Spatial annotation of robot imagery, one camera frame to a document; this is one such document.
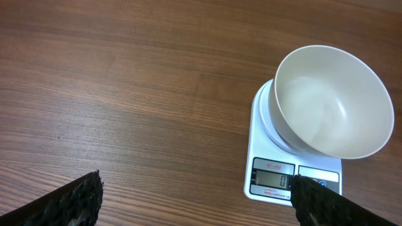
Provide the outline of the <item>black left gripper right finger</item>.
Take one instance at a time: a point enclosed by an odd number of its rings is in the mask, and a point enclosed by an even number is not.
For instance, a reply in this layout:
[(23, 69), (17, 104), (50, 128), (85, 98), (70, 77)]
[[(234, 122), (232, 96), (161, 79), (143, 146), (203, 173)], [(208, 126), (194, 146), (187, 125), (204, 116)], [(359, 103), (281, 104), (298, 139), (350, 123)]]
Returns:
[(395, 226), (306, 176), (295, 175), (290, 189), (301, 226)]

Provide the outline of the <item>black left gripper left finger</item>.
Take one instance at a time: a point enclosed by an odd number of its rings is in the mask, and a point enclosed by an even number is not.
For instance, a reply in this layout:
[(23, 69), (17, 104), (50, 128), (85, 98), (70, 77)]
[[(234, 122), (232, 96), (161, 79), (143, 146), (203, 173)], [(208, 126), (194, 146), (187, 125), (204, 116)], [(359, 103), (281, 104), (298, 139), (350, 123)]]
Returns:
[(1, 225), (94, 226), (103, 201), (99, 171), (76, 180), (1, 216)]

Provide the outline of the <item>white digital kitchen scale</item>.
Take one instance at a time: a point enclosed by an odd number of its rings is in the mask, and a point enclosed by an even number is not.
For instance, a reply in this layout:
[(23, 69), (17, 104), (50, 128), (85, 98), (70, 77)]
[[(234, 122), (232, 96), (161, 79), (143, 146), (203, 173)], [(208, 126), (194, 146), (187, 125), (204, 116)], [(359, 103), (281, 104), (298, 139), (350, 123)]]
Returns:
[(299, 153), (276, 131), (268, 106), (272, 83), (266, 82), (254, 96), (244, 194), (252, 200), (290, 206), (290, 181), (295, 175), (342, 194), (341, 159)]

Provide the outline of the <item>white bowl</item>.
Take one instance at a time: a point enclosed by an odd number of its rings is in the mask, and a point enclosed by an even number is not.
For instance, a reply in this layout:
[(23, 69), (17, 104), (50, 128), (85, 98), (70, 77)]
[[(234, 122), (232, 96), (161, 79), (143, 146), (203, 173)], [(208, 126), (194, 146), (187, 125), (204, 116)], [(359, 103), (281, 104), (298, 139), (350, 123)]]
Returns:
[(375, 154), (394, 128), (391, 97), (356, 56), (325, 45), (289, 53), (269, 89), (278, 134), (301, 153), (360, 159)]

